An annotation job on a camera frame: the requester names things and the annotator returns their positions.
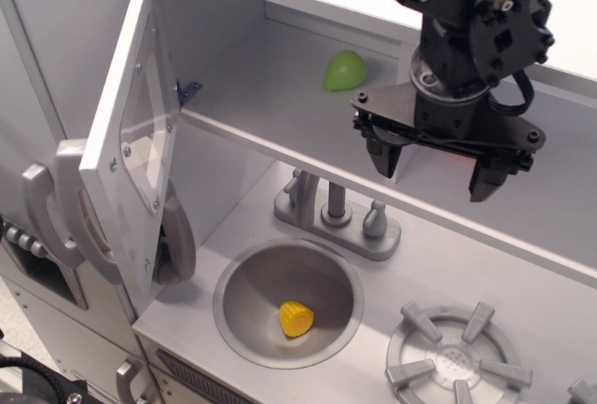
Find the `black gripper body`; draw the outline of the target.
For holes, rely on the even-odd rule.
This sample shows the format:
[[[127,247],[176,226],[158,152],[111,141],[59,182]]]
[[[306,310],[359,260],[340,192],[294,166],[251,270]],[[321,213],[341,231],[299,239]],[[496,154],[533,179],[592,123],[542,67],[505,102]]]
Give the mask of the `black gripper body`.
[[[528,171],[534,154],[546,143],[545,133],[521,116],[503,115],[490,107],[491,95],[451,102],[404,83],[355,91],[354,127],[367,137],[372,126],[398,134],[403,146],[418,144],[477,161],[503,158],[510,172]]]

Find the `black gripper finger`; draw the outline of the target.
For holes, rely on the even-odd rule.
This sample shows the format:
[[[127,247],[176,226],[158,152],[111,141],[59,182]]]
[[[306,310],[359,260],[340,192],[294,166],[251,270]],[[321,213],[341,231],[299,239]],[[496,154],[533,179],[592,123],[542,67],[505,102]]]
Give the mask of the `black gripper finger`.
[[[470,201],[484,202],[504,185],[511,163],[503,158],[479,158],[469,183]]]
[[[391,178],[398,164],[404,139],[396,133],[372,126],[367,134],[367,150],[379,174]]]

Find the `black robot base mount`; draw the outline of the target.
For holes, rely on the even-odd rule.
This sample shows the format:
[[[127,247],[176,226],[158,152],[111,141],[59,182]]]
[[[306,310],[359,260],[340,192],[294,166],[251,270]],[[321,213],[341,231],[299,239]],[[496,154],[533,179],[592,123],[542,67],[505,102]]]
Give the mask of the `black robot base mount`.
[[[98,403],[85,381],[68,380],[4,341],[1,332],[2,403]]]

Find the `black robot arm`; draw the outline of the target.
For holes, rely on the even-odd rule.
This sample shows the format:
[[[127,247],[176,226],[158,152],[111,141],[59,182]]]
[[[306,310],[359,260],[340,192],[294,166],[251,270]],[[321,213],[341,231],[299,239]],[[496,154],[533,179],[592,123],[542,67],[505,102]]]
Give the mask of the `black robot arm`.
[[[535,90],[526,70],[554,38],[549,0],[396,0],[423,16],[410,78],[354,93],[354,126],[377,171],[391,177],[401,149],[428,146],[472,158],[472,202],[533,165],[544,133],[524,118]]]

